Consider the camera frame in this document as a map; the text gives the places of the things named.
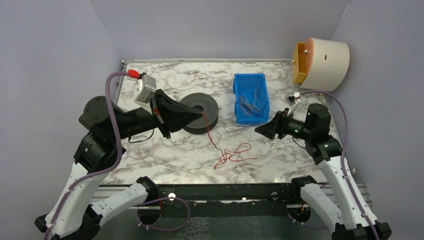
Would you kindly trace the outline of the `blue plastic bin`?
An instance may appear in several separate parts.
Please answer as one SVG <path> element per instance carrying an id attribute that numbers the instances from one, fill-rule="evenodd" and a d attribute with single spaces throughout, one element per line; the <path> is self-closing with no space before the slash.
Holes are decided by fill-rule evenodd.
<path id="1" fill-rule="evenodd" d="M 261 125 L 268 122 L 270 100 L 263 73 L 236 73 L 232 91 L 235 94 L 234 115 L 237 125 Z"/>

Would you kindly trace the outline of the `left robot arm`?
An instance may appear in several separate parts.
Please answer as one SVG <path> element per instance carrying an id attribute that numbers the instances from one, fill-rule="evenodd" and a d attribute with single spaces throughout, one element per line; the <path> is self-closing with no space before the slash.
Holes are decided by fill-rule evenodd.
<path id="1" fill-rule="evenodd" d="M 88 133 L 74 154 L 66 186 L 50 213 L 34 222 L 46 239 L 91 240 L 105 223 L 125 210 L 159 202 L 159 188 L 146 176 L 113 196 L 92 200 L 126 151 L 122 139 L 154 129 L 168 139 L 171 133 L 203 116 L 199 109 L 171 99 L 160 89 L 154 93 L 150 106 L 152 111 L 141 107 L 124 111 L 104 96 L 96 96 L 86 104 L 79 122 Z"/>

